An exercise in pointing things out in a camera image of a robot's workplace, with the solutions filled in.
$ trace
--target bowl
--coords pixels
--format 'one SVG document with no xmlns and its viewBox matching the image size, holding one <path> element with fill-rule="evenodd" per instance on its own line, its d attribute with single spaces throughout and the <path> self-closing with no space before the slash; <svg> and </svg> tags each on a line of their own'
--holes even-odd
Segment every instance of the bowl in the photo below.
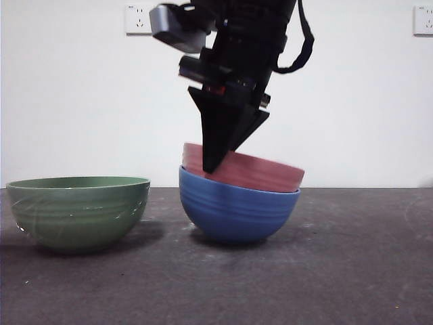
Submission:
<svg viewBox="0 0 433 325">
<path fill-rule="evenodd" d="M 288 220 L 300 191 L 266 192 L 232 186 L 179 169 L 183 208 L 191 221 L 218 242 L 262 240 Z"/>
<path fill-rule="evenodd" d="M 267 192 L 295 192 L 304 177 L 302 169 L 237 152 L 229 152 L 214 173 L 203 171 L 203 151 L 198 144 L 183 147 L 183 167 L 200 177 L 229 185 Z"/>
<path fill-rule="evenodd" d="M 140 220 L 150 181 L 64 177 L 7 185 L 17 226 L 60 253 L 92 253 L 120 240 Z"/>
</svg>

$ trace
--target bowl rim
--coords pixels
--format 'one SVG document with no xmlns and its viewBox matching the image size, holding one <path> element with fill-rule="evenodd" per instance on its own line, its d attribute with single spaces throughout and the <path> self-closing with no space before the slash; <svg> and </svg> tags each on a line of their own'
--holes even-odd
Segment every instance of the bowl rim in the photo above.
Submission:
<svg viewBox="0 0 433 325">
<path fill-rule="evenodd" d="M 227 184 L 227 183 L 223 183 L 221 181 L 215 181 L 213 179 L 209 179 L 209 178 L 205 178 L 205 177 L 201 177 L 199 175 L 196 175 L 194 173 L 191 173 L 190 171 L 187 171 L 185 169 L 184 166 L 180 166 L 179 167 L 180 172 L 184 172 L 186 174 L 190 174 L 193 177 L 196 177 L 198 179 L 201 179 L 203 181 L 208 181 L 210 183 L 214 183 L 214 184 L 221 184 L 224 186 L 227 186 L 228 188 L 233 188 L 235 190 L 244 190 L 246 192 L 255 192 L 255 193 L 266 193 L 266 194 L 272 194 L 272 195 L 278 195 L 278 196 L 291 196 L 291 195 L 299 195 L 302 191 L 300 188 L 298 188 L 295 192 L 272 192 L 272 191 L 264 191 L 264 190 L 256 190 L 254 188 L 243 188 L 241 186 L 237 186 L 237 185 L 231 185 L 231 184 Z"/>
<path fill-rule="evenodd" d="M 55 179 L 135 179 L 136 182 L 133 183 L 127 183 L 122 185 L 106 185 L 106 186 L 86 186 L 86 187 L 70 187 L 70 188 L 50 188 L 50 187 L 32 187 L 32 186 L 24 186 L 24 184 L 20 185 L 21 183 L 26 183 L 30 181 L 50 181 Z M 133 177 L 133 176 L 65 176 L 65 177 L 44 177 L 44 178 L 34 178 L 34 179 L 22 179 L 20 181 L 12 181 L 10 183 L 6 184 L 6 188 L 13 188 L 13 189 L 22 189 L 22 190 L 88 190 L 88 189 L 101 189 L 101 188 L 124 188 L 129 186 L 136 186 L 141 184 L 149 184 L 151 181 L 148 178 L 142 178 L 142 177 Z"/>
<path fill-rule="evenodd" d="M 184 151 L 185 151 L 186 146 L 203 148 L 203 145 L 201 145 L 201 144 L 195 144 L 193 142 L 185 142 L 183 144 Z M 235 158 L 243 157 L 243 158 L 247 158 L 249 160 L 255 160 L 255 161 L 260 161 L 261 163 L 265 163 L 265 164 L 267 164 L 267 168 L 278 166 L 280 168 L 291 169 L 293 171 L 296 171 L 297 173 L 301 173 L 302 176 L 304 176 L 304 174 L 305 174 L 304 169 L 297 167 L 297 166 L 294 166 L 294 165 L 289 165 L 289 164 L 284 163 L 284 162 L 280 162 L 280 161 L 276 161 L 276 160 L 270 160 L 267 158 L 261 158 L 261 157 L 257 157 L 257 156 L 252 156 L 250 154 L 244 154 L 242 152 L 237 152 L 237 151 L 230 151 L 230 152 Z"/>
</svg>

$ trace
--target blue bowl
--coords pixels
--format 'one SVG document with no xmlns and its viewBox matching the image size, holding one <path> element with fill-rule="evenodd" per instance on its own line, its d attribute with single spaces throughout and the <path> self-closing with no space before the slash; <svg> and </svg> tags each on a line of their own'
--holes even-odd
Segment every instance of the blue bowl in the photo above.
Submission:
<svg viewBox="0 0 433 325">
<path fill-rule="evenodd" d="M 292 213 L 300 191 L 264 192 L 219 183 L 179 170 L 186 214 L 208 237 L 219 242 L 262 240 L 279 230 Z"/>
</svg>

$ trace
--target black strap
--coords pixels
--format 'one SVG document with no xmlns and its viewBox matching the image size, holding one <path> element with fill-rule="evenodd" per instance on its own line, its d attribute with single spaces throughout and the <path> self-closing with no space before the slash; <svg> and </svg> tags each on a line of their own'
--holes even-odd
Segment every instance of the black strap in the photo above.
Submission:
<svg viewBox="0 0 433 325">
<path fill-rule="evenodd" d="M 311 33 L 310 25 L 305 18 L 304 6 L 302 5 L 302 0 L 298 0 L 298 7 L 299 7 L 299 17 L 302 26 L 302 32 L 304 33 L 304 38 L 305 38 L 304 45 L 302 46 L 302 51 L 300 52 L 296 60 L 293 62 L 291 67 L 280 68 L 278 66 L 278 62 L 276 62 L 274 71 L 278 73 L 282 73 L 282 74 L 292 73 L 301 69 L 308 62 L 313 52 L 314 36 Z"/>
</svg>

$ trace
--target stacked bowls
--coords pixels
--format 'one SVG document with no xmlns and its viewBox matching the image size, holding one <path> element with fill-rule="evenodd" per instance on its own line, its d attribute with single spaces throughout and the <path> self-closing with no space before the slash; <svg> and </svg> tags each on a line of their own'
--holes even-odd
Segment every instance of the stacked bowls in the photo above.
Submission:
<svg viewBox="0 0 433 325">
<path fill-rule="evenodd" d="M 205 173 L 202 147 L 185 144 L 181 202 L 191 221 L 213 240 L 256 242 L 286 223 L 303 177 L 302 169 L 237 152 L 229 152 L 214 173 Z"/>
</svg>

